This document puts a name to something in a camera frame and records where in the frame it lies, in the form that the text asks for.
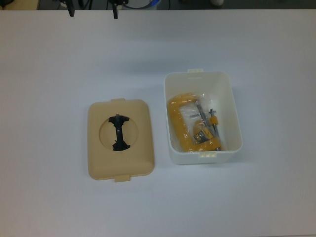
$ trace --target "gray floor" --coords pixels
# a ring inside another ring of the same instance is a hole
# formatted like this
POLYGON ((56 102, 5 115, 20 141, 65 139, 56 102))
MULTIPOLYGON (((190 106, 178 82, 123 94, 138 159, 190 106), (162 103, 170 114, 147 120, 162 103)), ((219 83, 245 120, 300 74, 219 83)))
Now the gray floor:
MULTIPOLYGON (((78 0, 73 0, 75 8, 79 9, 78 0)), ((107 0, 93 0, 93 10, 105 10, 107 0)), ((209 0, 170 0, 171 10, 190 9, 311 9, 316 8, 316 0, 225 0, 221 7, 215 7, 209 0)), ((54 10, 59 6, 58 0, 40 0, 39 10, 54 10)), ((167 10, 168 0, 161 0, 158 10, 167 10)))

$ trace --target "black plastic part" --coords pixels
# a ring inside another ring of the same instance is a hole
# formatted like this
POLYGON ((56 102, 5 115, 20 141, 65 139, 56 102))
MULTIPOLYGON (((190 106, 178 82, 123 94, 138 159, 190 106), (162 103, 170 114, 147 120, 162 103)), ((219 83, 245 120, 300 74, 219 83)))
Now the black plastic part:
POLYGON ((114 16, 114 19, 118 19, 118 17, 119 17, 119 12, 118 12, 117 6, 113 5, 112 8, 113 8, 113 16, 114 16))
POLYGON ((128 0, 108 0, 107 3, 109 3, 109 2, 112 4, 114 19, 118 19, 119 12, 118 12, 117 6, 123 5, 123 4, 128 4, 128 0))
POLYGON ((113 144, 113 151, 124 151, 130 148, 130 145, 126 144, 123 140, 122 126, 125 121, 129 121, 129 117, 125 117, 119 114, 109 118, 109 122, 114 124, 117 132, 117 140, 113 144))
POLYGON ((74 7, 74 3, 73 0, 59 0, 62 3, 66 3, 68 12, 70 16, 74 16, 75 15, 75 7, 74 7))

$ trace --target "black cable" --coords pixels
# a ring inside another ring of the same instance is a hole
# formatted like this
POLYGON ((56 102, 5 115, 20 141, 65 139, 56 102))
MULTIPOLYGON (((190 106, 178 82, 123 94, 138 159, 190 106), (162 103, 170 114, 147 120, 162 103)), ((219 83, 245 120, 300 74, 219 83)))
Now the black cable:
POLYGON ((89 10, 91 10, 91 8, 92 8, 92 3, 93 3, 93 0, 90 0, 89 10))

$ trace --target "white plastic container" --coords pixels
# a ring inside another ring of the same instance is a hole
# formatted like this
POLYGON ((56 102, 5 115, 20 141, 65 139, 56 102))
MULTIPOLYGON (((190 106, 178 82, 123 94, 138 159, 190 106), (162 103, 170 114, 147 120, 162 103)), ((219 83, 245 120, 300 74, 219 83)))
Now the white plastic container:
POLYGON ((169 153, 176 164, 201 164, 227 162, 242 147, 242 139, 234 101, 234 95, 227 74, 189 70, 188 73, 169 74, 164 81, 166 119, 169 139, 169 153), (184 93, 205 94, 209 101, 204 110, 216 110, 221 151, 183 152, 175 135, 167 112, 167 103, 174 96, 184 93))

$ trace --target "black object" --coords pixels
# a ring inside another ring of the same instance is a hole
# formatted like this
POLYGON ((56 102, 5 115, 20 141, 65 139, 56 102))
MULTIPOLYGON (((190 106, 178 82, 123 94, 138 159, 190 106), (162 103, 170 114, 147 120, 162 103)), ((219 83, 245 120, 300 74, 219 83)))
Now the black object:
POLYGON ((59 0, 59 1, 66 4, 70 16, 75 15, 75 7, 74 7, 73 0, 59 0))
POLYGON ((13 2, 14 0, 0 0, 0 6, 4 8, 5 5, 8 5, 9 3, 13 2))
POLYGON ((113 144, 113 151, 124 151, 130 148, 130 145, 126 144, 123 140, 122 126, 125 121, 129 121, 129 117, 125 117, 119 114, 109 118, 109 122, 114 124, 114 127, 117 131, 117 140, 113 144))

